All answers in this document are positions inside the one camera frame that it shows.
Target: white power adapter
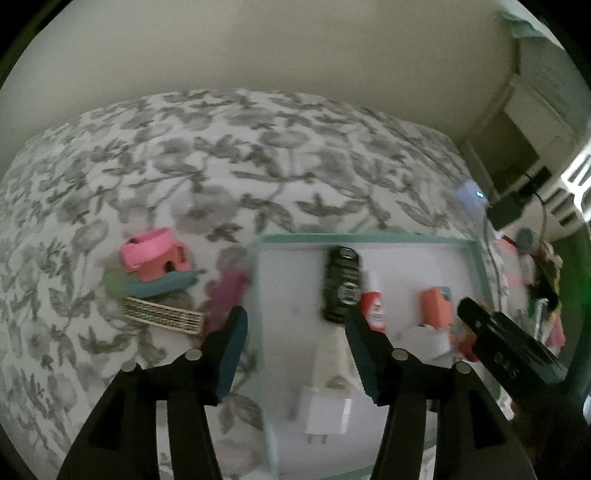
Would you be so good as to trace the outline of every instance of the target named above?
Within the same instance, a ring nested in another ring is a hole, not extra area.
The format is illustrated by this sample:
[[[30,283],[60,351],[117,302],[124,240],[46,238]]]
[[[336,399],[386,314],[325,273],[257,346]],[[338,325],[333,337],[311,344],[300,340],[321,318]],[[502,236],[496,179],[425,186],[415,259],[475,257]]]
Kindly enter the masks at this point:
[[[298,429],[308,435],[346,433],[351,404],[350,398],[319,393],[313,387],[304,387],[298,404]]]
[[[298,399],[296,423],[308,435],[346,433],[351,395],[363,388],[345,328],[334,325],[326,333],[316,349],[312,385],[303,387]]]

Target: black toy car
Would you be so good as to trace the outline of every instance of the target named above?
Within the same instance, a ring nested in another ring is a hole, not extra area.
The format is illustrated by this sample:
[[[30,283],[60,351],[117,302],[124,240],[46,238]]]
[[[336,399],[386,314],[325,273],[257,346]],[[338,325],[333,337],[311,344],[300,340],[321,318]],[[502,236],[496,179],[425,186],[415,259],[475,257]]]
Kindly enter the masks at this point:
[[[328,250],[324,273],[323,316],[333,323],[344,323],[350,308],[361,298],[361,265],[358,253],[340,245]]]

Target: gray leaf pattern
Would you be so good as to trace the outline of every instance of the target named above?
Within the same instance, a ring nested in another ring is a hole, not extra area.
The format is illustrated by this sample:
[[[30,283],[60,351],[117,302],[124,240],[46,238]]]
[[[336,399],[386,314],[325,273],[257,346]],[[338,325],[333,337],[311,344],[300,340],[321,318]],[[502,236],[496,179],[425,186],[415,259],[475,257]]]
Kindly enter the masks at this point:
[[[36,135],[0,182],[3,426],[39,479],[54,480],[123,362],[150,367],[194,345],[125,320],[106,292],[103,271],[118,264],[130,236],[173,228],[200,281],[156,300],[205,308],[223,270],[249,275],[248,247],[260,234],[386,229],[462,238],[469,220],[447,205],[468,178],[445,135],[302,93],[152,95]],[[240,390],[255,358],[245,352],[231,395],[210,418],[231,478],[265,465],[244,443],[261,444],[261,409]]]

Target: pink toy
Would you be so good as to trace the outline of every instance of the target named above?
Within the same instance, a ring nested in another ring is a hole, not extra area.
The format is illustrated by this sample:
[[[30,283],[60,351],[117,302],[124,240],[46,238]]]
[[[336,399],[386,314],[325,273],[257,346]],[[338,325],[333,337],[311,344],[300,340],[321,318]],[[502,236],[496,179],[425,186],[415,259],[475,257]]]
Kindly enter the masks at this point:
[[[167,228],[158,228],[136,235],[119,250],[121,261],[131,271],[142,264],[164,255],[174,245],[173,234]]]
[[[129,268],[127,273],[138,272],[140,281],[158,280],[169,272],[188,272],[191,263],[187,255],[187,248],[182,243],[175,243],[172,248],[163,255],[148,262],[142,263],[138,268]]]

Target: white wall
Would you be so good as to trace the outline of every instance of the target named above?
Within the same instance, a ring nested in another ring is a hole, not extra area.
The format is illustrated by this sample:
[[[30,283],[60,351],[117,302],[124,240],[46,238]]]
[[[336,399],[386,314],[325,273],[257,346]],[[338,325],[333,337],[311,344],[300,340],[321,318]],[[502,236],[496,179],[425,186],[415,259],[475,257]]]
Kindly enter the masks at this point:
[[[0,90],[0,176],[27,138],[150,93],[316,93],[461,139],[514,68],[492,0],[74,0]]]

